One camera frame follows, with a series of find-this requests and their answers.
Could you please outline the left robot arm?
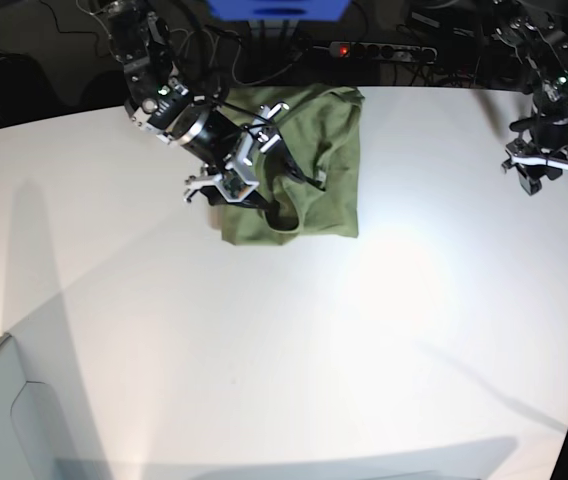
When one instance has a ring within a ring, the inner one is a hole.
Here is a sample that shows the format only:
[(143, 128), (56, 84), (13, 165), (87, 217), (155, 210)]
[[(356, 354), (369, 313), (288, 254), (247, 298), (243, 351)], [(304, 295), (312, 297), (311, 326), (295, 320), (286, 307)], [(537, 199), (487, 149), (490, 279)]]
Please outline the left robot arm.
[(343, 78), (347, 68), (377, 64), (404, 66), (427, 86), (476, 82), (505, 85), (533, 99), (530, 116), (510, 128), (529, 141), (506, 147), (503, 167), (517, 170), (523, 188), (537, 193), (542, 178), (568, 171), (568, 32), (556, 25), (568, 17), (568, 1), (549, 5), (546, 19), (532, 1), (412, 1), (398, 30), (403, 43), (358, 40), (317, 43), (294, 34), (273, 79), (290, 74), (306, 53), (319, 58), (319, 69)]

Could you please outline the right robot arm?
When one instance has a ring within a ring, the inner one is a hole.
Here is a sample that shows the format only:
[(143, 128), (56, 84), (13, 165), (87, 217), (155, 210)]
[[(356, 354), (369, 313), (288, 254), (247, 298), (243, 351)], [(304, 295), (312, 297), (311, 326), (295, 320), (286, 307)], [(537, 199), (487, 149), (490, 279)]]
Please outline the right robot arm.
[(290, 48), (280, 71), (242, 82), (233, 68), (212, 65), (215, 55), (204, 26), (183, 2), (173, 5), (192, 28), (199, 53), (193, 67), (175, 49), (168, 24), (151, 2), (103, 1), (100, 11), (106, 16), (111, 54), (121, 64), (129, 90), (130, 120), (202, 163), (200, 174), (185, 182), (185, 199), (202, 194), (212, 206), (277, 207), (260, 193), (266, 178), (256, 173), (255, 159), (273, 166), (277, 176), (324, 189), (323, 176), (307, 176), (291, 153), (293, 135), (285, 129), (308, 120), (313, 134), (326, 132), (331, 123), (357, 132), (363, 104), (359, 90), (277, 84), (303, 57), (297, 46)]

